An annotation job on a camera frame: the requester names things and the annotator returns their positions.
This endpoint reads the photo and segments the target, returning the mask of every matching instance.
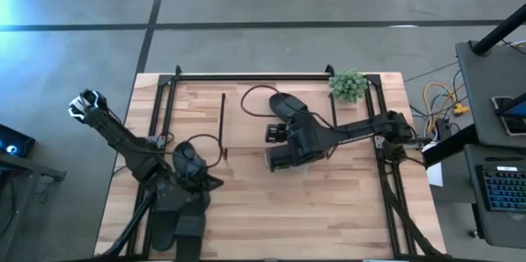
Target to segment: white sticker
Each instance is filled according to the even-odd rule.
[[[514,167],[496,167],[499,171],[517,172],[517,168]]]

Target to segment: wooden tabletop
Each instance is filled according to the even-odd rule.
[[[389,110],[403,113],[413,123],[402,75],[379,73]],[[146,136],[155,99],[159,74],[139,74],[136,78],[126,127],[136,136]],[[224,180],[212,191],[206,211],[202,259],[260,260],[276,259],[361,259],[391,258],[389,231],[374,149],[370,140],[340,146],[330,159],[308,166],[304,172],[265,166],[263,148],[265,129],[276,118],[251,117],[240,108],[242,95],[253,85],[273,85],[299,97],[309,110],[319,112],[332,122],[330,89],[326,81],[188,81],[178,82],[170,131],[176,144],[189,136],[219,134],[221,95],[224,108],[224,147],[227,160],[210,170]],[[168,87],[163,95],[158,130],[164,119]],[[272,92],[258,89],[246,100],[254,113],[270,113],[268,97]],[[364,101],[356,104],[336,102],[338,124],[367,118]],[[208,163],[218,155],[217,144],[207,138],[192,141]],[[409,156],[420,159],[417,151]],[[118,157],[116,167],[124,164]],[[413,162],[400,166],[409,213],[435,248],[445,252],[424,167]],[[95,254],[107,250],[124,229],[133,212],[137,182],[125,168],[113,177]],[[403,230],[397,219],[401,244]],[[139,235],[140,250],[143,234]],[[173,259],[175,249],[151,251],[150,258]]]

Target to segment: concrete floor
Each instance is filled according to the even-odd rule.
[[[0,0],[0,25],[148,23],[154,0]],[[163,0],[159,23],[199,21],[499,20],[524,0]],[[480,39],[492,27],[156,31],[146,72],[320,71],[356,67],[401,71],[406,79],[455,61],[454,45]],[[524,39],[525,28],[509,41]],[[35,201],[12,247],[12,261],[58,261],[93,252],[113,152],[95,132],[69,118],[80,90],[106,95],[126,115],[144,30],[0,32],[0,123],[38,141],[33,157],[68,171]],[[430,81],[449,83],[458,66],[411,80],[409,101],[424,109]],[[421,130],[422,122],[417,121]],[[469,116],[458,120],[471,123]],[[450,254],[520,261],[526,251],[470,239],[468,205],[436,203]]]

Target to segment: small plant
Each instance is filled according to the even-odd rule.
[[[329,86],[338,100],[356,103],[365,95],[367,79],[356,69],[344,69],[329,78]]]

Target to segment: rgb keyboard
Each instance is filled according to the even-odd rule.
[[[487,208],[526,214],[526,171],[510,167],[479,167],[478,176],[486,192]]]

